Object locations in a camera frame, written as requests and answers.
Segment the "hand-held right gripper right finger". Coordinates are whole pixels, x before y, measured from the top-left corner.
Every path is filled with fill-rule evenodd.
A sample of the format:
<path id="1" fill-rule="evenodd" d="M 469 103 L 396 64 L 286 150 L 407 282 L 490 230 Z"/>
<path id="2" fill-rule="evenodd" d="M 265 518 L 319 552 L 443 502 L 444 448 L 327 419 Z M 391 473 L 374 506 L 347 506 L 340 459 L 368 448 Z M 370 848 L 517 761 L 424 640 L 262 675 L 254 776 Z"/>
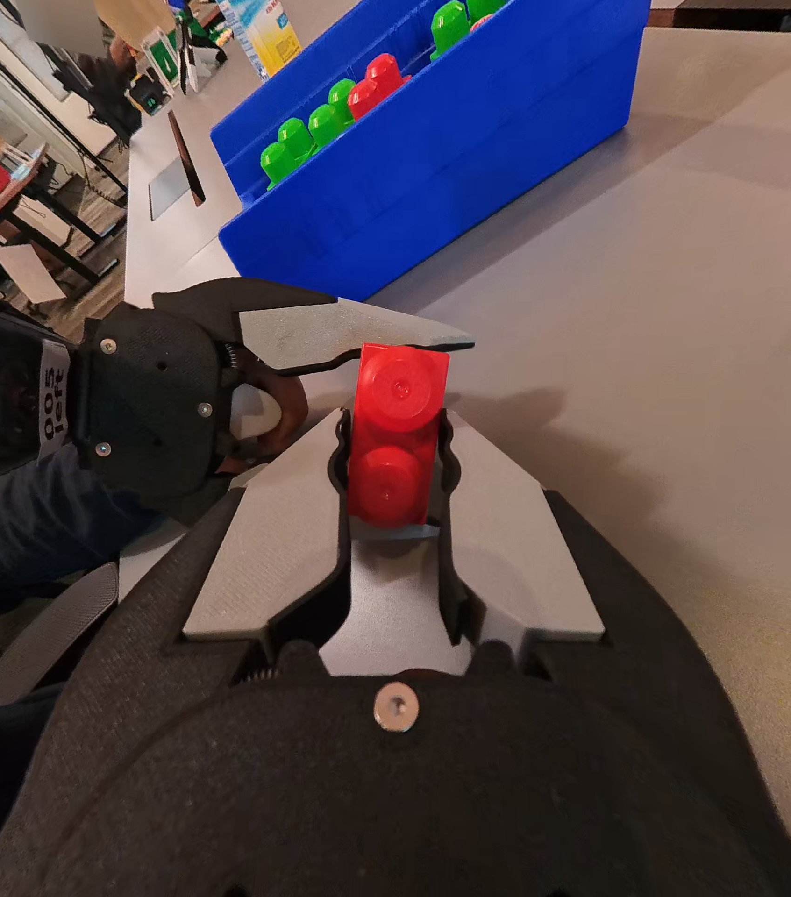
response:
<path id="1" fill-rule="evenodd" d="M 599 641 L 605 626 L 538 480 L 444 411 L 438 604 L 454 645 Z"/>

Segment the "person's left forearm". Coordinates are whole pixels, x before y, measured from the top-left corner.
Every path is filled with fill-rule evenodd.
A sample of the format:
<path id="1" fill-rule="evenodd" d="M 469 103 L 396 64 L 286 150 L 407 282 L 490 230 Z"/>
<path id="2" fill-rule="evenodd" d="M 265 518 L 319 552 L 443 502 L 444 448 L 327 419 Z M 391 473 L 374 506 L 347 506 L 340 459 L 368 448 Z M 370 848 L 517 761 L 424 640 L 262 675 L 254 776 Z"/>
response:
<path id="1" fill-rule="evenodd" d="M 133 492 L 104 485 L 72 445 L 0 476 L 0 614 L 117 559 L 163 521 Z"/>

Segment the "red two-stud toy block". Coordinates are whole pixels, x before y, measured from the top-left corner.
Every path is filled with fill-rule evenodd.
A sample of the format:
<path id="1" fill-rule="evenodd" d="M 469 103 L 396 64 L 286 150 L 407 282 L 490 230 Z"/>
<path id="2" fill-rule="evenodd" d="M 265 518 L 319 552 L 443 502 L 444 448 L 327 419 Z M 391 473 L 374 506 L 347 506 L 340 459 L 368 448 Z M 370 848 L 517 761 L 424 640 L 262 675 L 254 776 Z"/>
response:
<path id="1" fill-rule="evenodd" d="M 361 348 L 348 464 L 348 510 L 372 527 L 425 523 L 449 356 Z"/>

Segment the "small black device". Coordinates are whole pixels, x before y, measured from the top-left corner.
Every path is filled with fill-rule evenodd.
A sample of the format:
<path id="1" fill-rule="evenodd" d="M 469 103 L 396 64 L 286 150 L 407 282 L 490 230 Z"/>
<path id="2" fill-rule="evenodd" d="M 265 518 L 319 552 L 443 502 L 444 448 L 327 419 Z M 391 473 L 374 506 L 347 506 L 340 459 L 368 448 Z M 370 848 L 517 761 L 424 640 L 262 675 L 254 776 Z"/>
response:
<path id="1" fill-rule="evenodd" d="M 147 73 L 138 73 L 124 95 L 142 115 L 150 117 L 156 115 L 169 101 L 164 86 Z"/>

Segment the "blue plastic bin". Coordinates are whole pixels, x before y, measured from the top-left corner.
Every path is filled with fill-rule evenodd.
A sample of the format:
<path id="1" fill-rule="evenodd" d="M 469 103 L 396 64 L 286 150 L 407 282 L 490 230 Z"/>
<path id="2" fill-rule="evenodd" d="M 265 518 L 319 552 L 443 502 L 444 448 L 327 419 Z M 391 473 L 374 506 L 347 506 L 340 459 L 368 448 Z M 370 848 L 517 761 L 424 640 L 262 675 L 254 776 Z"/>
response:
<path id="1" fill-rule="evenodd" d="M 431 62 L 445 4 L 357 4 L 212 129 L 239 275 L 367 299 L 625 127 L 648 2 L 507 2 Z M 411 80 L 267 191 L 279 126 L 382 53 Z"/>

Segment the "green toy block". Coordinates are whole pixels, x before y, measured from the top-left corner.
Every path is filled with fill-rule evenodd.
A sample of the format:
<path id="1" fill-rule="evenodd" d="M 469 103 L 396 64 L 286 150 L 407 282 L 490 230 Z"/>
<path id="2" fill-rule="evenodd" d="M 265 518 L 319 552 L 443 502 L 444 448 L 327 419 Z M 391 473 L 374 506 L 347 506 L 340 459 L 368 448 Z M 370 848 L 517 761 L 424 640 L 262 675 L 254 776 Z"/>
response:
<path id="1" fill-rule="evenodd" d="M 435 13 L 430 25 L 434 42 L 430 61 L 469 36 L 473 28 L 497 13 L 507 1 L 448 1 Z"/>
<path id="2" fill-rule="evenodd" d="M 278 128 L 277 140 L 262 151 L 260 164 L 266 174 L 270 191 L 294 173 L 319 147 L 306 123 L 300 118 L 289 118 Z"/>
<path id="3" fill-rule="evenodd" d="M 356 82 L 348 78 L 336 82 L 330 88 L 326 101 L 308 117 L 308 131 L 318 150 L 328 146 L 354 125 L 349 96 L 355 86 Z"/>

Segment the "yellow and blue carton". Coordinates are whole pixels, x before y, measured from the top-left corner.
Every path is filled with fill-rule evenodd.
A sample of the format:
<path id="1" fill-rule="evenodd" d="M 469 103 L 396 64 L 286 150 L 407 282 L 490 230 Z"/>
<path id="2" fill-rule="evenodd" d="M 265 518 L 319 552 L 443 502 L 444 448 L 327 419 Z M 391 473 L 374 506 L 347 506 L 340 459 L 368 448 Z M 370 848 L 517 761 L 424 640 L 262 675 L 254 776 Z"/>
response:
<path id="1" fill-rule="evenodd" d="M 301 43 L 280 1 L 216 4 L 262 81 L 269 81 L 300 54 Z"/>

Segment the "green sign stand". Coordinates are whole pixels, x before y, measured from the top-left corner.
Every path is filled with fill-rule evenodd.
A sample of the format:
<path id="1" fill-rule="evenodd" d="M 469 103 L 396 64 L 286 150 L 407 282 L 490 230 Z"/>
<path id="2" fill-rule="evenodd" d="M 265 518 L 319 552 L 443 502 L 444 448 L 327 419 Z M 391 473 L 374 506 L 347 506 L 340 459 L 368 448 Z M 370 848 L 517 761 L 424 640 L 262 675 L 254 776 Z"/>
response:
<path id="1" fill-rule="evenodd" d="M 180 70 L 178 51 L 169 33 L 154 28 L 143 38 L 142 51 L 163 89 L 172 96 L 180 84 Z"/>

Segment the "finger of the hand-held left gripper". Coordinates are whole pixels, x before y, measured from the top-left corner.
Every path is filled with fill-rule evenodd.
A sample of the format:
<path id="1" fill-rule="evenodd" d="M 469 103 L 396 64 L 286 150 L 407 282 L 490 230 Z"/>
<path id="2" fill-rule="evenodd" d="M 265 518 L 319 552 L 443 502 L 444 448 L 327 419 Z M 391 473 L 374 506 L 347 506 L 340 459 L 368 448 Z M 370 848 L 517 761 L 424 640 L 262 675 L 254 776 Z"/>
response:
<path id="1" fill-rule="evenodd" d="M 359 358 L 366 343 L 442 353 L 475 345 L 455 327 L 345 298 L 242 311 L 239 325 L 244 346 L 282 376 L 334 370 Z"/>

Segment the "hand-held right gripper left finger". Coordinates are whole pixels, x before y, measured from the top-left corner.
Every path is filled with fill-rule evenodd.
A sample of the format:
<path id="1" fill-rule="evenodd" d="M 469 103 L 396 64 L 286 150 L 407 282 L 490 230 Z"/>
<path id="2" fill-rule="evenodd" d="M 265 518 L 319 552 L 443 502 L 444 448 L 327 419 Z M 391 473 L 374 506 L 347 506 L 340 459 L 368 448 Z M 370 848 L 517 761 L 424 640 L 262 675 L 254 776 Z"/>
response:
<path id="1" fill-rule="evenodd" d="M 327 642 L 350 608 L 338 408 L 253 477 L 184 627 L 189 641 Z"/>

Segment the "white board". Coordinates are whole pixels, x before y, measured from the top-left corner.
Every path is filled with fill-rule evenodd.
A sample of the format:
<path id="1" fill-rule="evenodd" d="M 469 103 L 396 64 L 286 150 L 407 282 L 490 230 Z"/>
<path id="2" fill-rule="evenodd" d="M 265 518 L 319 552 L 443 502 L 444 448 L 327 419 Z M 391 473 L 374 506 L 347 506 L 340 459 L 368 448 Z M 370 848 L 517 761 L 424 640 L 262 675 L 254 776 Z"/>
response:
<path id="1" fill-rule="evenodd" d="M 0 266 L 31 305 L 40 306 L 67 298 L 30 244 L 1 246 Z"/>

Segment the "grey desk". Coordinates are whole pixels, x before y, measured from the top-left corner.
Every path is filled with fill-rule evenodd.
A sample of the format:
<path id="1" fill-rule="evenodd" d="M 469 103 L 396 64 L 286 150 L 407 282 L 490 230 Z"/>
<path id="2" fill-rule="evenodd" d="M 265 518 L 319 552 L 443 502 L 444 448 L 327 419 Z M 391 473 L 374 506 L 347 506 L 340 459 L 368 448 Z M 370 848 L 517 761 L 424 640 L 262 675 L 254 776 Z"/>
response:
<path id="1" fill-rule="evenodd" d="M 370 299 L 672 605 L 791 832 L 791 33 L 646 28 L 629 121 Z"/>

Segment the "person's left hand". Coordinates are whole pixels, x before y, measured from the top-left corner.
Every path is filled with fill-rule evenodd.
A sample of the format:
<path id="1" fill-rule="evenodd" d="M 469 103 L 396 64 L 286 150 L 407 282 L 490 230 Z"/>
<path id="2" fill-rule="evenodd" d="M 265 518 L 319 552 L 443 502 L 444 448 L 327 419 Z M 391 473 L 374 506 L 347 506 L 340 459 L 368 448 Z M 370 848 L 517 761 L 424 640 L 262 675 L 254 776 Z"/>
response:
<path id="1" fill-rule="evenodd" d="M 298 377 L 278 375 L 243 347 L 230 349 L 232 367 L 241 374 L 231 396 L 230 430 L 247 445 L 228 455 L 216 473 L 235 476 L 286 450 L 298 437 L 308 404 Z"/>

